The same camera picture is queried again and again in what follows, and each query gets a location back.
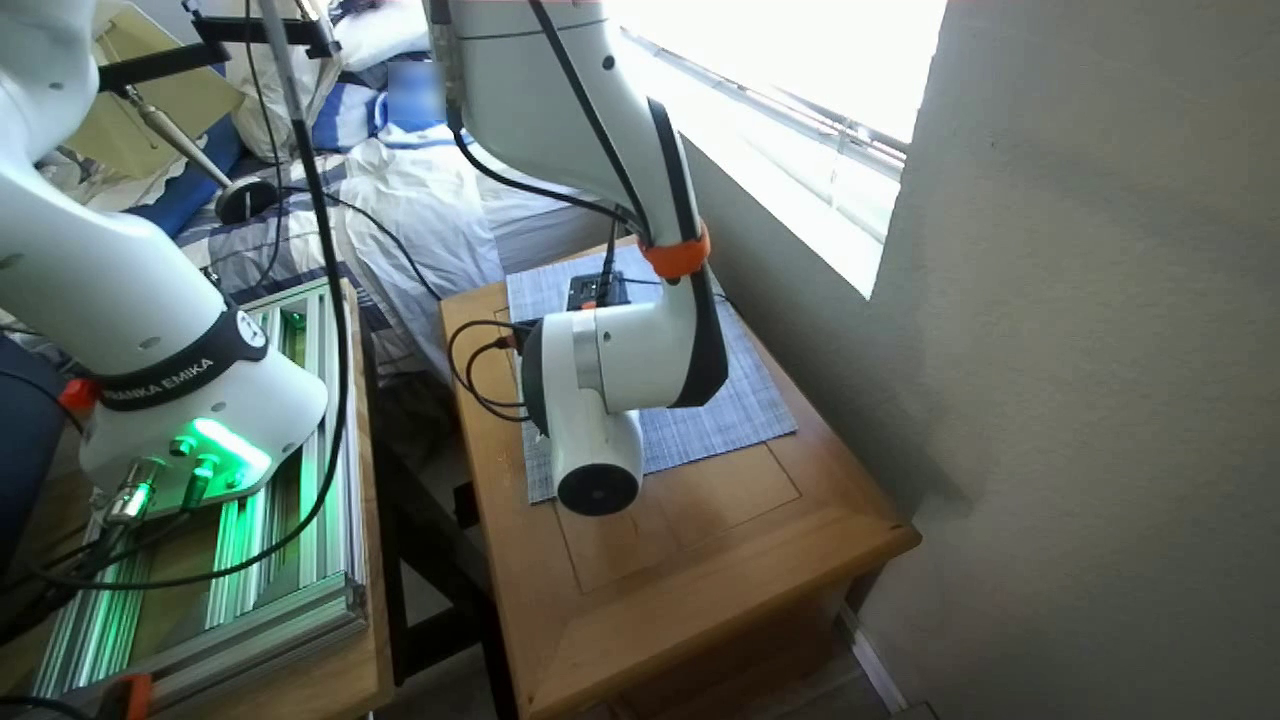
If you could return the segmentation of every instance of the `pillow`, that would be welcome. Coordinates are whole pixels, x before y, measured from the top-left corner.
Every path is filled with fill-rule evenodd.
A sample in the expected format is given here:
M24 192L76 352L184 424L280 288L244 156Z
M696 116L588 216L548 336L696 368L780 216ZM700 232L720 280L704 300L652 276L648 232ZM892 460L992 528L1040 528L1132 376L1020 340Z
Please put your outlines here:
M380 0L376 8L352 12L332 28L336 64L344 72L364 72L380 60L428 52L428 12L420 0Z

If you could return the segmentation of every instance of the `table top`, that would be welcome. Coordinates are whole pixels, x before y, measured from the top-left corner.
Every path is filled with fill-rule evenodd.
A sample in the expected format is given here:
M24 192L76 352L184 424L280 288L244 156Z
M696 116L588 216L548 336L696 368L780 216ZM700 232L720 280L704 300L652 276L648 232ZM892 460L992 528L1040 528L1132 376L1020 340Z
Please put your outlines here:
M504 316L500 284L444 300L444 332ZM456 356L496 332L464 332ZM484 356L476 388L512 396L512 360ZM872 576L920 540L764 348L760 360L796 412L796 432L648 476L616 516L528 504L520 428L460 392L524 716L608 700L768 612Z

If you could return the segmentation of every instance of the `wooden table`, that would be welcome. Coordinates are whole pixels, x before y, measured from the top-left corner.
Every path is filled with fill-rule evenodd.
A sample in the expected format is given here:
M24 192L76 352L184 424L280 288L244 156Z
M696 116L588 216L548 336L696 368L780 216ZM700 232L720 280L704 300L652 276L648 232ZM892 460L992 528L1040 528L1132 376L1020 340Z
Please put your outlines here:
M444 300L444 332L464 320L508 320L504 288ZM456 356L468 360L492 336L464 332ZM512 396L512 364L488 356L476 388ZM804 624L796 616L828 616L848 584L920 540L760 356L800 432L648 476L640 500L604 520L532 508L520 428L460 392L520 716L728 708L732 692L708 704L708 684L784 652L784 640L804 636L792 632Z

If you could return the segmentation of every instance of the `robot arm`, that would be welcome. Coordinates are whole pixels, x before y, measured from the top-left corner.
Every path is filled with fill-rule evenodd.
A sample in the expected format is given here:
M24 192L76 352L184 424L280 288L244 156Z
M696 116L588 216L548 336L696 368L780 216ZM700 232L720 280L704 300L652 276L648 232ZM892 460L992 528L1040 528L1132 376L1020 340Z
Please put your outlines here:
M640 492L636 408L704 404L728 376L680 140L628 84L600 0L428 8L448 120L512 168L624 204L668 280L660 304L552 312L524 348L560 504L616 512Z
M328 392L136 216L88 212L32 168L96 96L96 0L0 12L0 308L100 384L84 472L116 488L144 456L200 440L244 496L316 432Z

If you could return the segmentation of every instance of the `black cable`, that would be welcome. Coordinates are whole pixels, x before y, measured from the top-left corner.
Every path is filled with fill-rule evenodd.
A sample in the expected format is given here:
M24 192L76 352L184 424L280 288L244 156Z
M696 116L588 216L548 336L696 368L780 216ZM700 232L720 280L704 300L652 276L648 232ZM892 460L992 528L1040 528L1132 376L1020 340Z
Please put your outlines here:
M84 436L80 416L76 416L76 412L68 412L68 404L64 404L60 396L52 396L36 376L20 376L20 372L0 368L0 380L12 380L12 384L32 388L36 396L44 396L52 408L60 408L60 412L64 412L64 420L76 428L76 436Z
M376 232L384 232L384 236L396 244L396 252L404 256L404 264L412 268L416 284L424 284L424 292L436 296L436 304L444 300L440 288L436 288L436 284L424 276L424 268L412 260L408 244L404 244L380 216L372 216L368 208L360 208L360 204L352 204L352 200L344 200L344 196L332 196L332 192L328 192L328 200L340 204L340 208L348 208L348 212L356 212L356 216L364 216Z
M72 720L92 720L88 712L80 712L76 704L52 700L52 696L0 696L0 708L48 708Z
M272 112L268 112L264 80L260 80L260 72L256 72L252 44L244 40L240 48L244 48L244 64L248 64L256 112L260 112L264 132L268 132L276 188L284 188L284 168L280 168L284 160L280 160L280 140L276 140ZM276 220L276 224L272 224L272 256L268 256L268 264L260 268L260 276L256 276L256 284L252 284L252 296L260 296L260 292L268 288L268 280L272 280L272 272L276 272L276 260L280 260L280 252L284 252L284 220L288 220L288 216L276 212L272 220Z
M580 80L580 76L576 76L576 68L572 68L568 48L560 44L560 32L556 32L556 24L552 24L548 4L544 4L544 0L528 0L528 8L532 8L532 16L536 16L536 24L540 24L544 40L552 44L556 64L560 64L560 72L564 72L564 80L568 80L568 88L572 88L572 96L576 96L580 112L584 112L584 116L588 116L588 124L592 124L592 136L596 136L600 152L608 156L608 168L616 172L616 180L624 184L624 192L628 192L628 200L632 200L632 216L636 216L636 224L640 224L640 240L652 240L652 232L648 232L648 216L644 216L644 204L640 204L640 192L636 192L636 184L632 184L632 176L628 176L624 160L616 156L612 136L608 136L608 128L604 128L604 120L600 120L600 112L596 112L596 104L592 104L592 96L588 96L584 80Z
M508 324L508 320L484 320L484 316L464 320L460 328L452 328L452 332L448 332L448 344L444 344L452 380L456 380L488 416L508 420L508 424L524 424L528 416L516 416L516 412L512 412L512 408L524 408L520 400L492 400L492 396L484 396L484 392L472 384L472 372L460 372L460 368L456 368L456 340L460 340L464 332L472 332L472 328L504 328L504 332L516 332L516 324Z
M72 588L72 592L76 592L76 588L100 588L100 592L176 588L172 580L100 584L100 580L92 580L92 576L100 576L104 568L120 564L120 560L132 556L132 552L144 552L144 548L160 544L164 536L172 536L176 528L184 528L188 516L192 516L192 512L172 516L164 528L156 528L152 536L144 536L144 540L136 540L136 544L128 544L132 532L152 528L152 524L112 524L112 528L120 528L120 536L108 536L108 532L104 532L104 536L96 536L92 544L84 544L84 552L80 552L80 548L72 552L72 556L84 556L84 560L88 560L88 552L100 552L100 556L92 556L84 568L76 568L76 572L68 572L68 576L48 572L48 568L32 568L28 576L32 576L32 580L44 580L44 592L48 592L48 588Z
M48 568L72 560L72 556L84 556L80 568L72 576L96 576L104 568L112 568L116 560L164 540L176 524L184 524L184 516L176 516L172 524L164 524L156 536L140 540L140 544L128 544L136 524L108 524L96 540L64 552L60 560L44 560L44 568L28 568L28 576L12 580L4 592L16 592L24 588L28 580L44 580ZM0 620L0 644L16 640L20 632L36 628L44 616L52 616L56 608L64 608L68 600L76 596L76 588L68 584L52 584L44 580L40 592L28 596L24 608L8 612Z
M100 576L104 568L120 564L124 556L144 552L144 548L168 540L168 536L172 536L176 528L184 528L192 516L196 516L196 512L168 516L164 524L160 524L160 520L152 520L152 524L112 524L112 528L120 528L120 536L108 536L108 540L96 536L96 540L76 544L76 548L60 552L60 556L48 556L48 560L40 560L40 564L28 564L28 576L8 580L8 584L0 588L0 596L12 592L12 588L20 588L20 584L28 584L28 580L60 584L64 576L52 576L56 564L68 564L72 556L88 556L88 552L96 552L100 544L108 544L104 556L100 556L92 568L72 572L72 576L80 576L80 580L92 580L92 576Z
M628 208L608 208L608 204L596 204L596 200L584 200L584 196L572 196L572 192L556 192L556 188L544 188L544 184L524 184L524 180L516 180L516 176L504 176L500 168L484 164L484 160L472 152L472 144L468 144L464 132L456 128L456 120L448 120L448 136L452 136L456 152L464 152L464 160L468 160L480 176L488 176L488 180L496 180L496 184L520 188L520 192L532 192L532 196L548 196L548 200L560 200L560 204L572 204L572 208L588 208L588 212L600 212L600 216L608 216L608 220L616 220L616 224L632 224L632 212L628 212Z
M920 704L912 704L912 708L924 708L932 720L944 720L944 716L932 708L932 700L920 700Z
M68 548L68 552L56 552L56 556L28 560L28 572L24 572L24 576L4 580L4 584L0 584L0 596L8 596L8 592L16 592L16 588L32 584L32 580L36 580L36 572L32 572L32 568L56 568L56 564L64 564L64 560L72 560L72 556L84 556L84 552L88 552L88 548L96 548L96 544L100 544L100 540L88 540L88 544L76 544L76 548Z
M480 348L468 356L464 380L468 380L472 396L480 396L480 388L476 388L476 360L480 360L484 352L500 352L500 348L512 348L512 340L508 340L508 336L488 340L488 344L480 344ZM528 420L524 412L520 412L520 416L516 416L516 412L504 412L504 408L524 408L520 400L492 400L492 396L484 396L480 408L488 408L492 416L512 420L512 424L524 424L524 420Z
M308 136L308 124L300 116L292 116L292 136L296 136L296 148L300 148L300 164L304 164L304 180L308 180L308 196L312 196L312 208L316 208L316 236L320 236L320 256L324 256L324 280L328 280L328 308L332 308L332 324L336 324L336 372L340 372L340 384L336 384L336 404L332 404L332 444L328 444L328 468L324 468L324 480L320 480L320 492L312 500L312 508L304 512L304 520L296 520L280 540L272 540L268 548L252 552L248 560L236 560L236 564L224 564L224 568L212 568L212 572L192 572L192 576L164 576L164 580L140 580L140 584L100 584L100 580L68 580L68 576L44 576L48 584L68 584L68 588L100 588L100 592L148 592L148 588L184 588L184 584L208 584L208 580L220 580L220 576L236 576L268 556L276 556L280 548L288 548L300 532L308 532L332 492L332 480L336 480L336 460L340 460L340 448L344 448L344 424L348 424L348 316L344 316L344 284L340 284L340 272L336 272L336 244L332 244L332 224L328 224L328 204L324 204L324 184L320 184L320 168L316 168L316 148L312 148L312 136Z
M264 276L272 272L264 260L256 260L256 252L228 252L228 256L212 256L204 268L216 276L220 264L244 260L256 268L256 284L252 292L264 284Z
M604 240L604 260L600 260L600 280L596 280L596 308L608 304L608 276L612 276L612 264L616 264L616 224L608 228L608 240Z

